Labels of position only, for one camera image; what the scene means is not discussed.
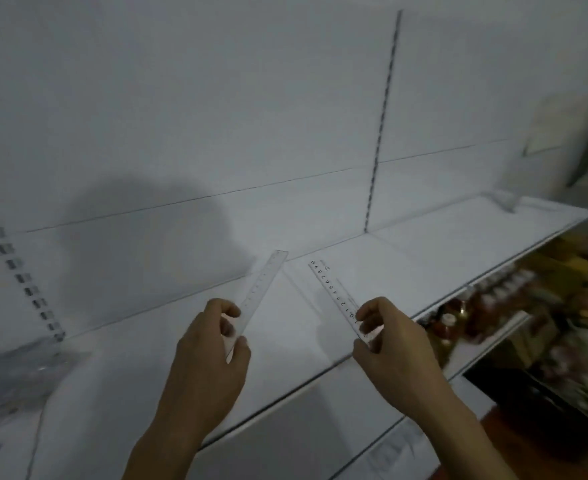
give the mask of transparent ruler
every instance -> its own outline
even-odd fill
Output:
[[[359,306],[350,294],[347,293],[347,290],[332,269],[323,260],[314,260],[309,263],[309,267],[314,271],[316,278],[318,278],[325,291],[332,297],[332,300],[334,300],[341,314],[343,314],[352,329],[356,332],[356,335],[359,336],[359,339],[364,342],[369,342],[372,337],[365,336],[359,330],[361,323],[356,321],[356,311],[359,309]]]
[[[238,306],[241,309],[241,316],[229,319],[232,325],[234,325],[234,335],[231,337],[223,337],[223,341],[225,342],[225,356],[229,355],[234,348],[236,339],[238,339],[238,337],[242,335],[242,332],[245,331],[247,324],[250,322],[251,317],[253,317],[254,312],[260,305],[262,298],[265,296],[269,285],[271,285],[274,277],[283,266],[287,254],[287,251],[274,251],[271,254],[267,264],[258,272],[256,282],[247,293],[245,299],[242,300],[242,303]]]

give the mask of red floor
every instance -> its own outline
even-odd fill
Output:
[[[483,419],[483,427],[520,480],[588,479],[588,455],[577,463],[553,457],[525,434],[511,428],[498,409]],[[432,476],[432,480],[447,478],[442,468]]]

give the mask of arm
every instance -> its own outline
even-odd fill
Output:
[[[225,419],[245,383],[251,352],[244,337],[225,360],[221,316],[237,317],[234,303],[211,299],[178,342],[152,424],[131,452],[123,480],[183,480],[203,439]]]
[[[387,298],[368,301],[356,318],[364,333],[385,326],[370,347],[354,342],[354,359],[383,398],[418,423],[448,474],[458,480],[515,480],[445,380],[425,330]]]

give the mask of hand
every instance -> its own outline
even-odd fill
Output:
[[[251,351],[239,337],[226,362],[221,334],[231,336],[234,328],[223,313],[238,317],[241,310],[231,301],[209,300],[178,341],[154,420],[134,446],[123,480],[184,479],[203,439],[234,406]]]
[[[384,297],[361,306],[356,320],[363,333],[384,325],[369,347],[355,340],[353,356],[389,404],[419,422],[452,399],[423,327]]]

